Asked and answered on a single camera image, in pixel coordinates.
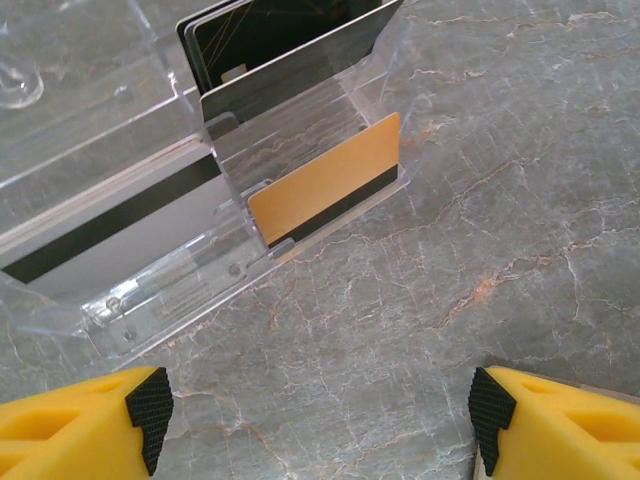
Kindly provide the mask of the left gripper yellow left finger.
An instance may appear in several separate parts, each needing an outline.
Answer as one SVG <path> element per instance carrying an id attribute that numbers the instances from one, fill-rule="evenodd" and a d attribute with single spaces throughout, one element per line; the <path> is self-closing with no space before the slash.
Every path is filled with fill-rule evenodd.
<path id="1" fill-rule="evenodd" d="M 173 409 L 149 366 L 0 404 L 0 480 L 149 480 Z"/>

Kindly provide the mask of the clear acrylic card organizer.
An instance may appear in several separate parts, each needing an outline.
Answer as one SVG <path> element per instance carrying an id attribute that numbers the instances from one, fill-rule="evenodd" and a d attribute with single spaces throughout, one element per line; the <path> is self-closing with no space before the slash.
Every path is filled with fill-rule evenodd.
<path id="1" fill-rule="evenodd" d="M 229 190 L 211 228 L 91 296 L 56 301 L 0 271 L 0 316 L 77 364 L 140 355 L 410 178 L 399 157 L 394 182 L 304 239 L 268 246 L 249 198 L 394 113 L 381 101 L 389 71 L 373 89 L 373 117 L 329 107 L 273 133 L 259 117 L 209 144 L 194 131 L 204 94 L 175 27 L 216 1 L 0 0 L 0 246 L 201 145 Z M 391 66 L 399 9 L 385 26 L 356 20 L 296 49 L 377 44 L 393 53 Z"/>

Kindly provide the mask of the silver card with black stripe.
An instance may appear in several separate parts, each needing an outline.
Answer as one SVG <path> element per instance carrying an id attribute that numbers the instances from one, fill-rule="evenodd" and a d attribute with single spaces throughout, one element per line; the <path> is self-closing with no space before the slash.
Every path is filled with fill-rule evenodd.
<path id="1" fill-rule="evenodd" d="M 214 224 L 229 190 L 201 145 L 38 232 L 0 246 L 0 271 L 56 301 L 106 290 L 195 239 Z"/>

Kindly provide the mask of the gold card with black stripe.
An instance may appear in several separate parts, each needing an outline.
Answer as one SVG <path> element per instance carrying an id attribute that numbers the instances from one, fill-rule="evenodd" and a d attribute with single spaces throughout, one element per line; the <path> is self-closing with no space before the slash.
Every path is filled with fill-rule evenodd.
<path id="1" fill-rule="evenodd" d="M 253 194 L 248 206 L 265 243 L 300 241 L 394 182 L 399 130 L 394 112 Z"/>

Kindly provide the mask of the dark grey card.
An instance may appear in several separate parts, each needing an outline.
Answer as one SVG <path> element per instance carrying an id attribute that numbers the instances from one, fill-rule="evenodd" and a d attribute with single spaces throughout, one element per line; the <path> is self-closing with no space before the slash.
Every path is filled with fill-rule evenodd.
<path id="1" fill-rule="evenodd" d="M 361 117 L 373 117 L 373 89 L 392 56 L 377 44 L 362 51 L 296 49 L 202 95 L 202 122 L 194 131 L 211 144 L 259 117 L 268 133 L 329 107 L 351 105 Z"/>

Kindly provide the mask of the black card with gold lines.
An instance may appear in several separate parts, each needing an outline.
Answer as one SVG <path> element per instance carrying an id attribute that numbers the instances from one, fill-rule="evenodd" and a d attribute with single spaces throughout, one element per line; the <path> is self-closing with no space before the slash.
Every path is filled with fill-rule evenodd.
<path id="1" fill-rule="evenodd" d="M 206 94 L 356 20 L 385 26 L 404 0 L 217 0 L 175 31 Z"/>

